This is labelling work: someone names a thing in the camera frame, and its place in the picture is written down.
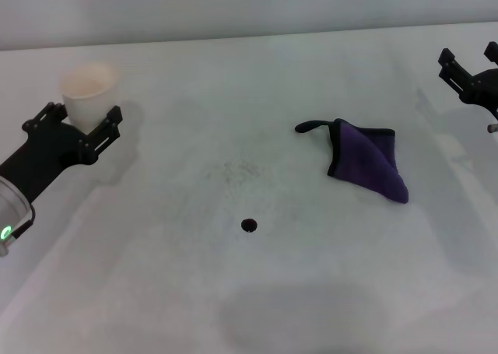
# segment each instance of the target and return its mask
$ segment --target white wall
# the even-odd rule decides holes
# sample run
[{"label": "white wall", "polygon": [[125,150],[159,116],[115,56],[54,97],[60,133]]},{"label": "white wall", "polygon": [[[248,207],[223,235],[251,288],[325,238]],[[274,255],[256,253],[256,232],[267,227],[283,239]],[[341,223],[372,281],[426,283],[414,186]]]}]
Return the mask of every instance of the white wall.
[{"label": "white wall", "polygon": [[0,49],[490,20],[496,0],[0,0]]}]

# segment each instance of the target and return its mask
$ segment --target white tabletop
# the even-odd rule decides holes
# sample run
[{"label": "white tabletop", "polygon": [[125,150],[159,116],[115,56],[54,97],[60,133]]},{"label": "white tabletop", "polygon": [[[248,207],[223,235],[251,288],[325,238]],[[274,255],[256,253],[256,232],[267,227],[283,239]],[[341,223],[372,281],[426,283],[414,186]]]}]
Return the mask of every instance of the white tabletop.
[{"label": "white tabletop", "polygon": [[[0,159],[60,74],[123,74],[122,137],[65,171],[0,259],[0,352],[498,349],[493,117],[438,78],[498,23],[0,53]],[[393,128],[410,202],[327,176],[337,117]],[[240,222],[258,221],[254,233]]]}]

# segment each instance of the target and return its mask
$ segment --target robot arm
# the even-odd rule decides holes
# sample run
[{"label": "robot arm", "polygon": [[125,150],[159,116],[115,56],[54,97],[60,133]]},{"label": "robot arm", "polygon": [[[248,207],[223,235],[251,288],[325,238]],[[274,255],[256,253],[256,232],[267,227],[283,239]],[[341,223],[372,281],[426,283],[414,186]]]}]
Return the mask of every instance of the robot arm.
[{"label": "robot arm", "polygon": [[70,166],[94,164],[120,136],[117,125],[123,117],[117,106],[88,135],[62,123],[66,117],[64,105],[49,103],[23,124],[27,141],[0,165],[0,257],[33,224],[33,201],[59,174]]},{"label": "robot arm", "polygon": [[[484,55],[498,65],[498,44],[489,43]],[[463,103],[486,108],[498,120],[498,68],[470,75],[456,61],[448,48],[439,58],[442,67],[439,77],[458,93]],[[498,124],[490,124],[488,132],[498,131]]]}]

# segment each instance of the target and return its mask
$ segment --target purple cloth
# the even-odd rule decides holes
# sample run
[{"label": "purple cloth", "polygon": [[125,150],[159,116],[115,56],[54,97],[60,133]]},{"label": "purple cloth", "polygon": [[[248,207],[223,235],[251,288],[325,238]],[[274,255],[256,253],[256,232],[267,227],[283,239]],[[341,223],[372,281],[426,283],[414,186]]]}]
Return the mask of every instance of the purple cloth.
[{"label": "purple cloth", "polygon": [[336,119],[308,121],[296,126],[299,133],[327,125],[333,147],[328,175],[380,193],[392,201],[408,202],[408,189],[395,161],[395,132],[387,128],[358,128]]}]

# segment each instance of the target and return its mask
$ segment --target white paper cup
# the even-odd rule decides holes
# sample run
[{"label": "white paper cup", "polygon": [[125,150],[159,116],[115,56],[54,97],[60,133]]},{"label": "white paper cup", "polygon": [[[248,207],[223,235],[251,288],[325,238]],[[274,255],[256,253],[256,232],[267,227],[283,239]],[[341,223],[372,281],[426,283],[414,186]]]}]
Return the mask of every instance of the white paper cup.
[{"label": "white paper cup", "polygon": [[117,105],[119,73],[95,62],[75,68],[61,78],[60,90],[71,124],[89,134]]}]

